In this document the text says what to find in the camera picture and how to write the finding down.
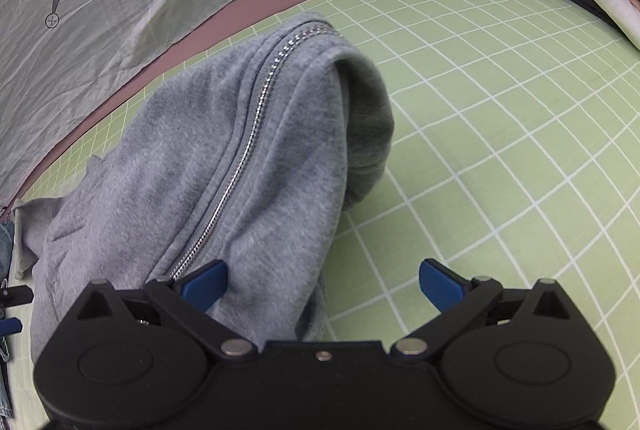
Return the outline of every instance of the gray hoodie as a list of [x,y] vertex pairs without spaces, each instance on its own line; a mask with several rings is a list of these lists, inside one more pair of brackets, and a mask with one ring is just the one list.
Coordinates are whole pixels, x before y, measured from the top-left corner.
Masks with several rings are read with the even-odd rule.
[[89,280],[140,288],[213,259],[229,283],[210,316],[258,346],[318,336],[338,217],[381,177],[393,127],[380,73],[319,15],[168,80],[74,191],[16,207],[33,361]]

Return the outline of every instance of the silver zipper teeth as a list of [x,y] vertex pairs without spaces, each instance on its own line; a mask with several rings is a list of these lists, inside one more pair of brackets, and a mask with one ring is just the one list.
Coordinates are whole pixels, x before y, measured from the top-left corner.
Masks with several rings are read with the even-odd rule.
[[211,233],[214,228],[218,224],[220,220],[220,214],[228,202],[229,196],[234,191],[236,184],[238,183],[239,178],[244,172],[244,168],[246,166],[249,157],[251,156],[252,150],[254,149],[255,139],[257,138],[258,131],[260,129],[260,125],[262,124],[262,116],[264,113],[264,108],[267,103],[267,98],[270,93],[270,89],[272,87],[272,82],[275,79],[277,73],[279,72],[284,60],[290,55],[290,53],[298,47],[304,40],[311,38],[312,36],[317,36],[318,34],[337,34],[339,33],[335,31],[329,25],[316,26],[313,29],[308,29],[306,31],[300,32],[300,34],[296,34],[293,40],[289,40],[287,44],[280,48],[278,55],[274,58],[273,63],[271,64],[271,70],[269,71],[269,75],[265,79],[264,85],[262,86],[262,92],[260,93],[260,99],[258,100],[258,106],[255,109],[254,114],[254,123],[251,127],[251,133],[249,134],[249,139],[246,142],[246,146],[244,147],[244,152],[242,153],[242,157],[236,166],[236,170],[234,174],[231,176],[229,183],[226,185],[225,192],[220,197],[220,201],[216,206],[216,209],[213,212],[213,215],[209,219],[207,226],[204,228],[202,234],[198,237],[198,240],[191,246],[191,249],[185,253],[178,264],[174,267],[174,270],[171,273],[171,278],[178,279],[180,276],[186,271],[186,269],[193,263],[195,258],[200,254],[200,251],[209,240]]

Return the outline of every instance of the gray sweatshirt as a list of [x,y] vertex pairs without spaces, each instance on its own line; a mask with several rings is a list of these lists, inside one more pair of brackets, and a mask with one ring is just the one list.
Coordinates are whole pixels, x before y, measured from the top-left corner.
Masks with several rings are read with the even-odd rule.
[[374,64],[314,14],[168,80],[74,191],[16,207],[33,361],[89,280],[140,288],[213,259],[229,284],[210,316],[258,346],[318,336],[338,217],[381,177],[393,127]]

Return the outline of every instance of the metal screw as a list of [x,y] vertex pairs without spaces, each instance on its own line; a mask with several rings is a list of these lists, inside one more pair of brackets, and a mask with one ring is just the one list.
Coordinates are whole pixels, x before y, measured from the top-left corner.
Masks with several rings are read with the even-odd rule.
[[328,350],[318,350],[318,352],[316,352],[316,359],[319,362],[328,362],[333,357],[334,355]]
[[254,346],[247,340],[242,338],[235,338],[233,340],[226,340],[220,346],[222,352],[228,356],[245,356],[254,350]]
[[405,356],[416,356],[428,348],[427,342],[420,338],[405,338],[396,343],[396,349]]

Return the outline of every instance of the green grid surface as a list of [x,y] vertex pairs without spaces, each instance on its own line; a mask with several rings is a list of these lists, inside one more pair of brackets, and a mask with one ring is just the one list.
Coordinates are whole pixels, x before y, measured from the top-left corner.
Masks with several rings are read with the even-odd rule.
[[640,428],[640,53],[567,0],[309,0],[153,81],[25,199],[72,187],[165,79],[302,10],[378,64],[396,118],[385,175],[324,266],[325,338],[388,346],[433,318],[425,257],[507,287],[554,277],[615,361],[604,422]]

